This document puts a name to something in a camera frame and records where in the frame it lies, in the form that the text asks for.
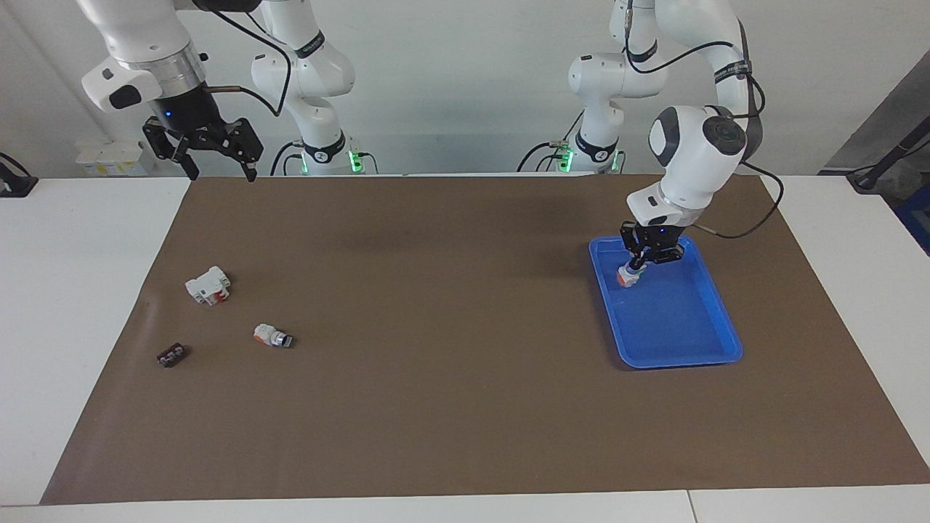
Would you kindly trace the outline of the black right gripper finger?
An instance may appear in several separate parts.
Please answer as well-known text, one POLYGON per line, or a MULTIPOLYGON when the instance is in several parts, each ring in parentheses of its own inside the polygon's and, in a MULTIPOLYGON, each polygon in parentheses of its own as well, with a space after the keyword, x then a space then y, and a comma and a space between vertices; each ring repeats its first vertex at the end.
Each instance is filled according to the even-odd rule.
POLYGON ((142 125, 142 132, 157 159, 176 163, 189 181, 199 178, 200 170, 188 152, 188 137, 182 134, 182 138, 174 145, 169 139, 167 129, 158 119, 147 119, 142 125))
POLYGON ((264 145, 251 123, 243 117, 226 123, 220 129, 218 143, 218 152, 238 163, 247 182, 255 182, 258 178, 256 166, 264 152, 264 145))

